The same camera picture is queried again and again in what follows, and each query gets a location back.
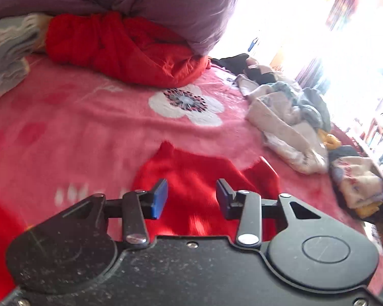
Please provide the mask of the red fleece garment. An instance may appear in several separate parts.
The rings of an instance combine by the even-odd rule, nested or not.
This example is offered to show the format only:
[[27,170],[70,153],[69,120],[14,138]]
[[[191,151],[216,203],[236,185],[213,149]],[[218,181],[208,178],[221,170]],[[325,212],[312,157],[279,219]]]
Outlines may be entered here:
[[[151,236],[233,237],[237,222],[222,217],[215,196],[220,178],[233,189],[254,191],[268,199],[277,199],[280,192],[279,176],[264,158],[240,171],[225,158],[188,153],[169,142],[163,142],[138,170],[131,186],[149,189],[161,178],[168,181],[169,197],[161,218],[147,222]],[[5,264],[6,248],[31,226],[21,222],[20,207],[10,210],[0,204],[0,301],[15,287]]]

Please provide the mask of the folded white printed clothes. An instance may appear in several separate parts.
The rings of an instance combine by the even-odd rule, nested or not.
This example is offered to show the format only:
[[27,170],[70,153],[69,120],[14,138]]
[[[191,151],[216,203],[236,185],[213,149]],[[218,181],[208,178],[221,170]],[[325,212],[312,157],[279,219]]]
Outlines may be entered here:
[[350,209],[383,201],[383,180],[373,172],[373,161],[344,156],[331,163],[331,175]]

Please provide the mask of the folded grey clothes stack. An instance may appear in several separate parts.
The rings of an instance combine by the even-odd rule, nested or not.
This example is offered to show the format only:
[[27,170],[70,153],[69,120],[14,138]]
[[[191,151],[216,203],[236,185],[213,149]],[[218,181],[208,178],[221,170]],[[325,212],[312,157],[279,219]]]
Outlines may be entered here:
[[26,57],[44,42],[50,19],[37,13],[0,19],[0,96],[27,77]]

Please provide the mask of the white lilac jacket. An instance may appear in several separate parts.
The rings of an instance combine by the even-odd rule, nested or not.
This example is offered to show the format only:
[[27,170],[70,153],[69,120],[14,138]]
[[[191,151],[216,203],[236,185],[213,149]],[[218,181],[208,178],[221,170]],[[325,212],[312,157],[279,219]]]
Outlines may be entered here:
[[316,131],[302,120],[298,108],[271,84],[238,75],[234,80],[249,107],[246,120],[262,132],[265,145],[295,171],[311,175],[328,171],[328,153]]

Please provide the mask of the yellow garment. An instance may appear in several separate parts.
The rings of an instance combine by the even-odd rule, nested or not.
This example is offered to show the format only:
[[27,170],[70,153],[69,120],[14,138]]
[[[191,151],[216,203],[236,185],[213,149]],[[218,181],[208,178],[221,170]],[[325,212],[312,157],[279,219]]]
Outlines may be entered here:
[[330,134],[323,129],[318,130],[318,137],[321,142],[324,144],[328,151],[335,150],[342,146],[342,143],[337,137],[333,134]]

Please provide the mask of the pink floral fleece blanket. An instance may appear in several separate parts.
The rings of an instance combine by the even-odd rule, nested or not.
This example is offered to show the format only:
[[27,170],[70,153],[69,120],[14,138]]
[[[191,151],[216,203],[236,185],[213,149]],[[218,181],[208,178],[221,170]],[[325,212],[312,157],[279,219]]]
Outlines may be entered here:
[[[381,305],[383,264],[338,206],[326,173],[295,172],[246,120],[248,102],[218,68],[179,88],[126,85],[39,55],[0,98],[0,204],[31,222],[5,251],[15,287],[0,305]],[[107,200],[169,142],[240,171],[264,158],[281,217],[259,249],[235,236],[150,236],[125,249]]]

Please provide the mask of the grey-blue garment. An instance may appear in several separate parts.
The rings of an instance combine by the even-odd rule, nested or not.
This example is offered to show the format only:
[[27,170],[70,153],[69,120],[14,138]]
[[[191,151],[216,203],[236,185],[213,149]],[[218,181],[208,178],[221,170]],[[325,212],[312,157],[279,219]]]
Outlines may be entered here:
[[331,131],[331,118],[327,104],[320,92],[314,88],[297,91],[291,85],[278,81],[270,85],[274,92],[283,92],[291,101],[293,108],[298,108],[302,120],[307,121],[316,131]]

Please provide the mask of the black garment at bed end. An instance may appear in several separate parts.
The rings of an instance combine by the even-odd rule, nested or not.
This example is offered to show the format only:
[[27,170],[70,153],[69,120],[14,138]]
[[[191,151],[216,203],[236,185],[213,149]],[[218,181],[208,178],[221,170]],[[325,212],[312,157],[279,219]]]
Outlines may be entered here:
[[211,63],[228,70],[233,75],[245,75],[249,80],[257,82],[258,85],[277,81],[272,68],[261,65],[246,53],[221,59],[211,58]]

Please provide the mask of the desk shelf with books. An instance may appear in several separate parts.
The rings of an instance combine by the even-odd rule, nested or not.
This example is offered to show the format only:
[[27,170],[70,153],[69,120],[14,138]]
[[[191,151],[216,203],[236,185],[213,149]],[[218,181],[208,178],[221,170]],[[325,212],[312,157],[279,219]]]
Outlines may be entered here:
[[363,153],[383,173],[383,112],[376,114],[363,130],[355,131],[353,137]]

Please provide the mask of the red quilt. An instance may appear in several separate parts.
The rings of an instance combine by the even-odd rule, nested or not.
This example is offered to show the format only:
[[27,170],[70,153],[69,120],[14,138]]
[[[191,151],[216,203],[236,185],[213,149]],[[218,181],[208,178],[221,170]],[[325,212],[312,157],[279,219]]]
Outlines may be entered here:
[[118,12],[51,19],[45,51],[54,63],[88,68],[124,83],[178,88],[210,68],[175,32]]

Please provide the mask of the curtain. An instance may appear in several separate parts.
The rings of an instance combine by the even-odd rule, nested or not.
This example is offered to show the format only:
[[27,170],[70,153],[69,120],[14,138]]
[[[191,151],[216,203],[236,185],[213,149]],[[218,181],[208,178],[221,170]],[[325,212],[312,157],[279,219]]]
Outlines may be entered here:
[[321,36],[312,43],[312,60],[296,77],[302,88],[314,88],[327,75],[328,62],[341,47],[340,32],[344,30],[358,6],[358,0],[335,0]]

